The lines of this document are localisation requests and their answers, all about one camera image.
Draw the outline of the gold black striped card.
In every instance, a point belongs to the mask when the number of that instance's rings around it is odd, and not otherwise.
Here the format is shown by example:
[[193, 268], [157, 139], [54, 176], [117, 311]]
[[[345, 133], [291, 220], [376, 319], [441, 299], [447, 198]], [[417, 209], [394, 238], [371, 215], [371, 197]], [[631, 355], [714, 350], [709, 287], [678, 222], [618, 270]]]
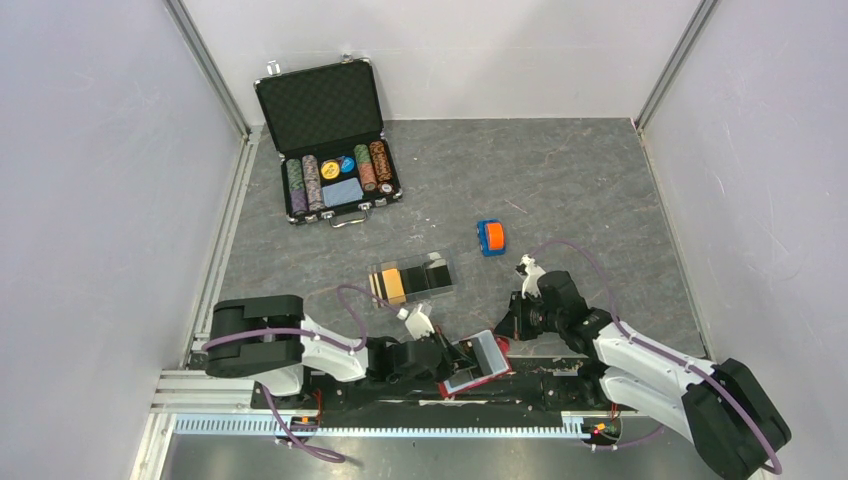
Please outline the gold black striped card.
[[381, 272], [385, 299], [392, 305], [401, 305], [406, 302], [406, 294], [400, 274], [397, 268], [383, 270]]

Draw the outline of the red leather card holder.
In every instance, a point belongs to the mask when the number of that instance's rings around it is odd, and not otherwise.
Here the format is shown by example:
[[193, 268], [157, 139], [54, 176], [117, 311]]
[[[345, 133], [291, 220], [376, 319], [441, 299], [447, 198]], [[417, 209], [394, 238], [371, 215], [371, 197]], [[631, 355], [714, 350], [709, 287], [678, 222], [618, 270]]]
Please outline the red leather card holder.
[[450, 375], [439, 386], [443, 398], [475, 389], [513, 372], [504, 344], [491, 330], [453, 342], [449, 349]]

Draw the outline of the clear box with black cards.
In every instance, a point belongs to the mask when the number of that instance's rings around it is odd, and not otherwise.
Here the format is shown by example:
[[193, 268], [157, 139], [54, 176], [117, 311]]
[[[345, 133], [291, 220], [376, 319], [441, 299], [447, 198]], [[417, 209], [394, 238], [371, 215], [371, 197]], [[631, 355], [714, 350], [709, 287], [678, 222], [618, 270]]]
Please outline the clear box with black cards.
[[437, 296], [450, 294], [457, 285], [458, 278], [448, 250], [435, 250], [382, 261], [369, 266], [368, 281], [372, 293], [386, 302], [388, 301], [385, 299], [381, 272], [391, 268], [400, 270], [406, 294], [406, 302], [394, 306], [431, 300]]

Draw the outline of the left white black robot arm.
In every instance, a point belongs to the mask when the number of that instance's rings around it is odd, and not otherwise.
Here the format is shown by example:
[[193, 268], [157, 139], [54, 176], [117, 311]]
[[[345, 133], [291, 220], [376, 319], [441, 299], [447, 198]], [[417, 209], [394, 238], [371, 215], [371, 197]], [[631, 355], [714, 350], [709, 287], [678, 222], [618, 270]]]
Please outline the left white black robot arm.
[[294, 295], [219, 303], [213, 314], [205, 372], [215, 378], [260, 383], [290, 407], [306, 405], [317, 371], [342, 383], [396, 384], [408, 379], [435, 382], [474, 370], [479, 361], [469, 341], [450, 342], [430, 320], [431, 307], [418, 303], [396, 309], [411, 340], [349, 338], [322, 327]]

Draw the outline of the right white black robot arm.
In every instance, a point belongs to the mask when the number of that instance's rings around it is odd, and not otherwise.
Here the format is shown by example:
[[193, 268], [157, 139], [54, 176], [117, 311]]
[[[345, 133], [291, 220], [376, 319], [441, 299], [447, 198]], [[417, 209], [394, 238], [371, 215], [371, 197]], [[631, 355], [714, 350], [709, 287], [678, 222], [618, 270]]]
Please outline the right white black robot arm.
[[631, 407], [688, 440], [724, 479], [778, 469], [789, 425], [744, 363], [691, 357], [650, 339], [610, 310], [591, 307], [566, 271], [520, 266], [520, 290], [496, 332], [516, 341], [556, 334], [588, 358], [577, 392], [591, 408]]

